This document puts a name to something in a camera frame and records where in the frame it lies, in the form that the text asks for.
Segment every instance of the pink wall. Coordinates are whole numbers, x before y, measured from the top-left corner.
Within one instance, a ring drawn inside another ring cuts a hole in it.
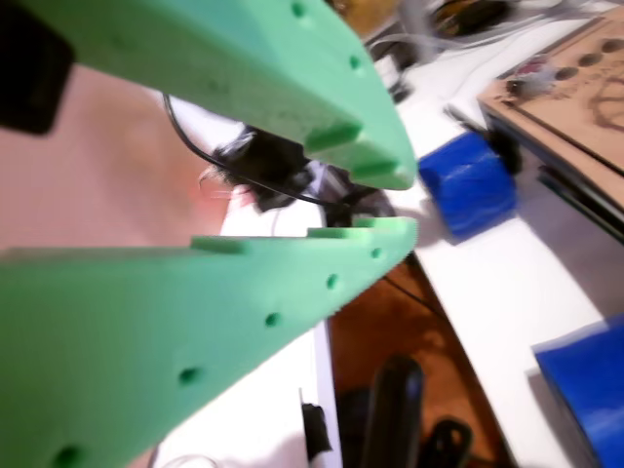
[[[0,248],[186,245],[218,234],[227,188],[144,88],[76,66],[53,131],[0,129]]]

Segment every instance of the blue block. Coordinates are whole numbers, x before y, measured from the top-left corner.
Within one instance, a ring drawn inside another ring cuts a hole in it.
[[[597,458],[597,466],[624,466],[624,324],[535,355],[547,381],[564,400]]]
[[[465,240],[509,216],[514,180],[488,143],[466,133],[419,162],[420,176],[452,235]]]

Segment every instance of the black cable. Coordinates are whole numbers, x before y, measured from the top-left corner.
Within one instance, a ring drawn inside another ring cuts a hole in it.
[[[405,294],[410,299],[415,300],[416,302],[418,302],[423,307],[429,309],[430,312],[433,312],[436,315],[442,316],[442,314],[440,312],[438,312],[436,309],[434,309],[433,306],[429,302],[427,302],[425,299],[423,299],[421,297],[418,297],[416,294],[413,294],[413,293],[409,292],[404,287],[400,286],[399,284],[395,283],[390,278],[388,278],[387,275],[384,276],[383,279],[386,280],[389,284],[391,284],[394,288],[399,290],[401,293]]]
[[[215,157],[208,154],[202,148],[197,146],[188,137],[188,135],[186,134],[186,132],[180,125],[179,121],[177,120],[176,113],[174,112],[174,108],[172,107],[172,99],[170,95],[163,93],[163,103],[165,103],[165,110],[167,111],[167,116],[169,117],[169,121],[172,123],[172,126],[174,127],[174,130],[177,133],[177,136],[182,140],[182,142],[186,145],[188,149],[190,149],[193,153],[195,153],[197,156],[202,158],[204,161],[214,164],[215,166],[223,169],[224,171],[228,171],[233,176],[241,180],[244,180],[246,183],[249,183],[251,185],[266,188],[267,190],[272,190],[274,192],[281,193],[282,195],[286,195],[287,197],[295,198],[297,200],[301,200],[302,202],[313,203],[315,205],[320,205],[322,207],[328,207],[328,208],[342,207],[340,204],[337,204],[337,203],[325,202],[317,198],[306,197],[305,195],[301,195],[296,192],[293,192],[289,190],[288,188],[278,187],[277,185],[274,185],[270,182],[265,182],[265,181],[251,178],[247,175],[244,175],[238,172],[234,168],[231,168],[229,165],[223,163],[222,161],[219,161]]]
[[[156,444],[156,447],[150,453],[149,460],[147,460],[147,468],[154,468],[156,466],[156,460],[158,460],[158,455],[160,453],[160,445],[163,443],[163,441],[160,441],[158,444]]]
[[[282,209],[278,209],[278,211],[275,213],[275,216],[273,216],[273,221],[271,221],[271,237],[275,237],[275,229],[277,229],[277,220],[279,219],[281,212],[282,212]]]

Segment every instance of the green plastic part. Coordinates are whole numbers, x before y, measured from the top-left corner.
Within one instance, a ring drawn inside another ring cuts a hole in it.
[[[413,248],[409,218],[0,261],[0,466],[124,466]]]
[[[19,0],[80,62],[304,145],[407,189],[407,133],[358,37],[322,0]]]

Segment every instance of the white surface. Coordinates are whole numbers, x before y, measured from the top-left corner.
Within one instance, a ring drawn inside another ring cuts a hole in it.
[[[449,99],[479,120],[475,96],[492,78],[578,24],[548,24],[411,72],[416,92],[400,113],[417,155],[463,132],[442,113]],[[516,215],[456,245],[420,182],[388,193],[400,215],[419,219],[418,257],[518,464],[560,468],[578,457],[531,347],[621,312],[624,248],[535,181],[537,164],[527,157],[518,178]]]
[[[239,208],[234,202],[221,235],[298,237],[308,227],[320,225],[318,208],[307,203],[258,214],[252,205]],[[333,447],[319,454],[312,466],[341,468],[325,323],[297,338],[175,429],[161,445],[157,466],[199,453],[219,468],[307,467],[301,403],[323,407]]]

